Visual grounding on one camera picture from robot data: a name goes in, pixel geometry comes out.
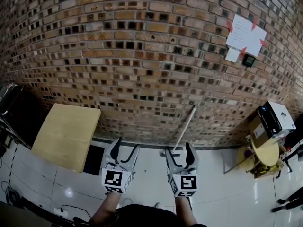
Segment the handwritten note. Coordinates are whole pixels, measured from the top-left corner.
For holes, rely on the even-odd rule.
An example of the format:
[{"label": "handwritten note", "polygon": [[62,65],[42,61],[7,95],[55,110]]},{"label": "handwritten note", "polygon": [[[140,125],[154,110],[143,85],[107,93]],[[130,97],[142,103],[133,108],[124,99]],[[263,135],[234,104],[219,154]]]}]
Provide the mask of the handwritten note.
[{"label": "handwritten note", "polygon": [[264,40],[265,36],[266,31],[256,25],[253,27],[253,23],[235,15],[226,44],[239,50],[246,47],[247,53],[258,56],[262,46],[260,40]]}]

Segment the white tile floor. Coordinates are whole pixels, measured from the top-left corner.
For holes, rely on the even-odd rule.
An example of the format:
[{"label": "white tile floor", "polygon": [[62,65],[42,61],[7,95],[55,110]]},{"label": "white tile floor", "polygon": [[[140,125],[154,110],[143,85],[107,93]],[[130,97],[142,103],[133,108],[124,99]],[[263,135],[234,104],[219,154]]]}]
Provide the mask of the white tile floor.
[{"label": "white tile floor", "polygon": [[[92,142],[107,148],[108,145]],[[121,147],[120,156],[127,156],[132,148]],[[209,227],[298,227],[303,226],[299,208],[270,213],[276,199],[286,198],[303,186],[303,162],[297,157],[289,161],[293,172],[285,167],[279,179],[265,177],[254,180],[240,169],[224,175],[224,169],[234,164],[236,150],[198,151],[200,190],[192,198],[193,212],[199,223]],[[177,163],[185,163],[181,152]],[[140,149],[134,180],[123,195],[133,203],[153,206],[161,202],[164,209],[175,212],[174,198],[166,176],[166,161],[160,150]],[[93,215],[105,198],[100,176],[76,173],[34,156],[21,145],[12,143],[2,158],[0,181],[8,181],[21,195],[42,208],[72,205],[86,209]],[[0,201],[5,201],[0,192]],[[88,220],[86,212],[64,207],[68,218],[77,216]]]}]

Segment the thermostat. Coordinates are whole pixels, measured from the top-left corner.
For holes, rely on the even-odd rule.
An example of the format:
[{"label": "thermostat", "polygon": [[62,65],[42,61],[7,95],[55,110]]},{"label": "thermostat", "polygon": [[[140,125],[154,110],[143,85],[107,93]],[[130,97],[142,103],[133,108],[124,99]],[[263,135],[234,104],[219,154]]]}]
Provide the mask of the thermostat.
[{"label": "thermostat", "polygon": [[248,66],[248,67],[252,67],[252,64],[255,62],[256,58],[251,56],[251,55],[248,55],[248,54],[245,54],[244,55],[244,58],[243,58],[243,61],[242,61],[242,64],[244,66]]}]

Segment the black mat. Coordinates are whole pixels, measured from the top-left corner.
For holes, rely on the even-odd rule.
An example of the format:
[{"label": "black mat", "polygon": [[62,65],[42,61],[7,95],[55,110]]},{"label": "black mat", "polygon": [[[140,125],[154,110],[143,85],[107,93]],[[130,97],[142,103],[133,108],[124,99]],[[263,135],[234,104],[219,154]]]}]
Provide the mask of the black mat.
[{"label": "black mat", "polygon": [[83,171],[98,176],[100,172],[103,153],[104,148],[90,145]]}]

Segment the person's arm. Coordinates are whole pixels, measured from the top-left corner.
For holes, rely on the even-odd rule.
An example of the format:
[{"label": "person's arm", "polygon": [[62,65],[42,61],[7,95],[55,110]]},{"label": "person's arm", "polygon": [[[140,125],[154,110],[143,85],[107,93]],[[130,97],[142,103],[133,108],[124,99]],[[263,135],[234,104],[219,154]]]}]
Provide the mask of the person's arm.
[{"label": "person's arm", "polygon": [[115,213],[121,196],[122,194],[120,193],[108,192],[104,202],[89,220],[89,223],[95,225],[106,223],[106,221]]},{"label": "person's arm", "polygon": [[197,224],[187,198],[175,198],[177,217],[186,227]]}]

